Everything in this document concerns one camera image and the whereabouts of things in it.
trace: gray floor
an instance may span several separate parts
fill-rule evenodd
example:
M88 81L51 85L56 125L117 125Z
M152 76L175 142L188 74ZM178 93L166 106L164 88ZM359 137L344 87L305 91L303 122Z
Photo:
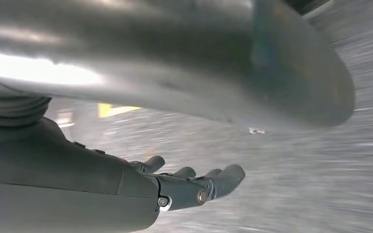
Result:
M338 0L312 20L353 74L357 110L325 134L251 135L200 118L136 110L99 119L96 103L74 109L70 135L127 160L161 155L165 171L198 173L241 164L236 192L200 208L162 213L145 233L373 233L373 0Z

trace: yellow object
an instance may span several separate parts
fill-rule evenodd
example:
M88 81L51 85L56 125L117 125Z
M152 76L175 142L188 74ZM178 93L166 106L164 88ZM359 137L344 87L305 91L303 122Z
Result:
M113 108L112 104L98 103L98 117L99 118L111 117L114 115L130 112L130 111L137 110L137 109L141 109L141 108L131 107L131 106Z

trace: curved metal pipe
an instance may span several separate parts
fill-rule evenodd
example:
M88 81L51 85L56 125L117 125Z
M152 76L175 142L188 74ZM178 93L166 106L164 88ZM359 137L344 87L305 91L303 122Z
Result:
M280 131L354 108L344 64L279 0L0 0L0 84Z

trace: silver bolt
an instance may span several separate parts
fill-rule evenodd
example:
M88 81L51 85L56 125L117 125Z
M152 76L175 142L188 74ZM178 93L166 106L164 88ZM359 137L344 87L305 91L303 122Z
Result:
M205 189L201 189L197 194L197 201L199 205L202 205L208 199L208 194Z
M165 207L166 205L168 205L168 199L165 197L158 198L158 205L161 207Z

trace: robotic hand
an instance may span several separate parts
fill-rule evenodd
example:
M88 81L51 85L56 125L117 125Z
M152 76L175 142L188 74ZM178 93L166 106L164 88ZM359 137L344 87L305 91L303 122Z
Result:
M188 166L175 173L151 174L165 164L161 156L154 156L144 163L133 161L130 164L158 187L157 203L160 211L200 206L207 201L222 198L245 178L244 170L237 164L229 165L224 170L213 169L197 178L195 170Z
M129 233L160 211L203 205L244 179L239 165L195 178L183 167L153 174L165 161L127 162L65 139L55 122L0 127L0 233Z

